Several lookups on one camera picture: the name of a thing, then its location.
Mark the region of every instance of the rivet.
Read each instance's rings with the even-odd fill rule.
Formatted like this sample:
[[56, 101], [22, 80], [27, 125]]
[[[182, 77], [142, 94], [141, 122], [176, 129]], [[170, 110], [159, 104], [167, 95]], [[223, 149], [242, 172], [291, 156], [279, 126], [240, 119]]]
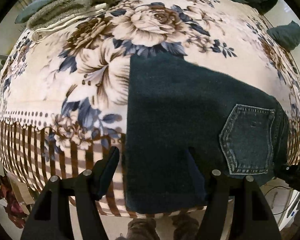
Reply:
[[92, 170], [85, 170], [83, 172], [84, 176], [89, 176], [89, 175], [91, 175], [91, 173], [92, 173]]
[[52, 182], [56, 182], [58, 179], [59, 179], [59, 177], [56, 176], [56, 175], [54, 175], [54, 176], [52, 176], [52, 177], [50, 178], [50, 180], [51, 180]]
[[221, 171], [219, 171], [219, 170], [213, 170], [213, 171], [212, 171], [212, 174], [213, 174], [214, 176], [220, 176], [220, 175], [221, 175]]
[[248, 176], [246, 177], [246, 180], [249, 181], [249, 182], [254, 181], [254, 179], [253, 179], [253, 177], [252, 177], [251, 175], [248, 175]]

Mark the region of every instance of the wall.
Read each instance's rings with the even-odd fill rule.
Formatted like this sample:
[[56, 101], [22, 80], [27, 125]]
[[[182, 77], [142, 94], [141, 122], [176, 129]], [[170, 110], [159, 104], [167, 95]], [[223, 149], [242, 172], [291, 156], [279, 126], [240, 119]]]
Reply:
[[19, 10], [13, 7], [0, 23], [0, 54], [8, 55], [21, 35], [21, 24], [14, 21], [19, 14]]
[[[289, 24], [291, 21], [300, 25], [300, 20], [284, 0], [278, 0], [277, 4], [265, 14], [265, 17], [274, 27]], [[300, 71], [300, 44], [291, 51], [291, 55]]]

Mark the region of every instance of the towel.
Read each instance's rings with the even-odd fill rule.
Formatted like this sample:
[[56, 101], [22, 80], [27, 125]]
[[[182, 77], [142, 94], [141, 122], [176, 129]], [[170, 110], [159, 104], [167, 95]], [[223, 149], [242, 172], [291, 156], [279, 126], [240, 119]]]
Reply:
[[31, 30], [46, 28], [68, 16], [84, 13], [97, 3], [112, 4], [118, 0], [55, 0], [30, 17], [27, 27]]
[[91, 7], [88, 11], [83, 12], [83, 13], [78, 13], [78, 14], [72, 14], [52, 25], [49, 25], [46, 28], [40, 28], [40, 29], [36, 29], [31, 36], [31, 39], [35, 42], [35, 43], [39, 43], [41, 41], [43, 41], [46, 37], [48, 37], [49, 35], [64, 29], [66, 27], [68, 27], [69, 25], [77, 22], [78, 20], [84, 19], [84, 18], [88, 18], [88, 17], [92, 17], [92, 16], [97, 16], [100, 15], [102, 13], [104, 13], [107, 8], [107, 4], [106, 3], [102, 3], [102, 4], [98, 4], [96, 6]]

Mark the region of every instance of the floral blanket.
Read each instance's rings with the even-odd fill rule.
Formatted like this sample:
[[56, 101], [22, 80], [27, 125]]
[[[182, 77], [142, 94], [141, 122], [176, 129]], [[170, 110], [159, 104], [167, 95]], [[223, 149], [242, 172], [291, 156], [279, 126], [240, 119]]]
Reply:
[[[52, 175], [91, 169], [111, 145], [123, 151], [130, 56], [170, 53], [274, 96], [290, 119], [288, 161], [297, 163], [300, 76], [266, 29], [255, 9], [229, 0], [121, 0], [41, 43], [25, 30], [0, 76], [0, 161], [40, 192]], [[120, 162], [100, 214], [180, 212], [127, 210], [124, 171]]]

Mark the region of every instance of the cable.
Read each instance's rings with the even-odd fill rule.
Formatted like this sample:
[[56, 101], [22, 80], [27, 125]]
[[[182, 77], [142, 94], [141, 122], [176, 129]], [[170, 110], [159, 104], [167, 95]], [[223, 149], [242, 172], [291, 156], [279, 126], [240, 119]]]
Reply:
[[290, 203], [290, 205], [289, 205], [285, 210], [283, 210], [282, 212], [280, 212], [280, 213], [278, 213], [278, 214], [273, 214], [273, 215], [274, 215], [274, 216], [275, 216], [275, 215], [280, 215], [280, 214], [284, 213], [285, 211], [287, 211], [287, 210], [290, 208], [291, 204], [294, 203], [294, 201], [295, 201], [295, 199], [297, 198], [298, 195], [299, 195], [299, 194], [297, 193], [296, 196], [294, 197], [294, 199], [292, 200], [292, 202]]
[[273, 189], [275, 189], [275, 188], [278, 188], [278, 187], [283, 187], [283, 188], [286, 188], [286, 189], [292, 189], [292, 188], [284, 187], [284, 186], [276, 186], [276, 187], [273, 187], [272, 189], [270, 189], [270, 190], [265, 194], [265, 196], [266, 196], [271, 190], [273, 190]]

